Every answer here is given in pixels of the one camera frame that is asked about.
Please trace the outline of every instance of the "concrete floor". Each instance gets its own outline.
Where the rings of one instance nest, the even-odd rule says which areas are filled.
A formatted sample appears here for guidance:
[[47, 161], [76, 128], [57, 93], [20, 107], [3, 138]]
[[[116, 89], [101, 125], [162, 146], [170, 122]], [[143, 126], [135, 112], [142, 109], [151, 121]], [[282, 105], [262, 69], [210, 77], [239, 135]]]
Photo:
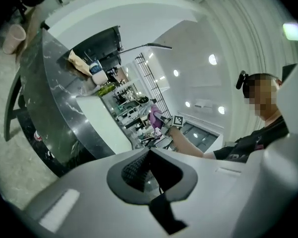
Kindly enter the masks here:
[[1, 47], [9, 28], [0, 30], [0, 192], [2, 196], [23, 209], [41, 190], [57, 177], [34, 152], [16, 119], [11, 123], [13, 138], [3, 138], [4, 110], [8, 92], [16, 73], [15, 55], [6, 55]]

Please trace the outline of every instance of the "black marble countertop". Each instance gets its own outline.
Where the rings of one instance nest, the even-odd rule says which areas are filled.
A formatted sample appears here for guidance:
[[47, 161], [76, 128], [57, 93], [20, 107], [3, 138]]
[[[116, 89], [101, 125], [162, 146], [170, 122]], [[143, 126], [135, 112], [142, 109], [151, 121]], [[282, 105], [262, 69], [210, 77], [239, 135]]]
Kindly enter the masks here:
[[80, 165], [82, 152], [95, 159], [115, 153], [76, 102], [95, 85], [66, 60], [68, 51], [43, 29], [22, 54], [20, 74], [26, 107], [43, 142], [61, 164]]

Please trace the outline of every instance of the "purple cloth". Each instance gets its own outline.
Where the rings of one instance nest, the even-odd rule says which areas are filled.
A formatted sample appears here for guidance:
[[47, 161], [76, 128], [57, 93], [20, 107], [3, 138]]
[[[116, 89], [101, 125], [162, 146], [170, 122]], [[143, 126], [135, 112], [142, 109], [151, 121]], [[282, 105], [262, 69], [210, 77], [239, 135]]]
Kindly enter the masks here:
[[163, 126], [163, 122], [161, 120], [159, 120], [158, 118], [156, 118], [154, 116], [154, 113], [159, 113], [161, 114], [161, 110], [155, 105], [153, 104], [151, 106], [151, 112], [150, 112], [150, 123], [151, 123], [151, 126], [155, 129], [155, 128], [159, 128], [161, 129], [162, 126]]

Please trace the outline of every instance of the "ear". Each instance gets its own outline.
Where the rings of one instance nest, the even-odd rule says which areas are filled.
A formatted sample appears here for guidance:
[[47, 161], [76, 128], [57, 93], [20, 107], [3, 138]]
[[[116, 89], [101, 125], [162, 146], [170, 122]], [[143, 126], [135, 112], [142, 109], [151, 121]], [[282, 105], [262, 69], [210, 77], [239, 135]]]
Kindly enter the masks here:
[[280, 79], [276, 79], [276, 83], [279, 85], [279, 86], [281, 86], [283, 83], [282, 83], [282, 81], [280, 80]]

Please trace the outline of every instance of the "gray floor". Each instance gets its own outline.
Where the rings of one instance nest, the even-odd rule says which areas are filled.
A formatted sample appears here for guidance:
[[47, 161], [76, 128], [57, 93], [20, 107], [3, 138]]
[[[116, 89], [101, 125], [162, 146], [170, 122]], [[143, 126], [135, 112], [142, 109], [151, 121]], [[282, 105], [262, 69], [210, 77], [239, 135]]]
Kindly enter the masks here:
[[16, 72], [15, 55], [2, 52], [2, 42], [9, 25], [0, 31], [0, 191], [19, 208], [57, 177], [45, 166], [25, 138], [18, 121], [11, 124], [13, 138], [3, 138], [3, 118], [8, 92]]

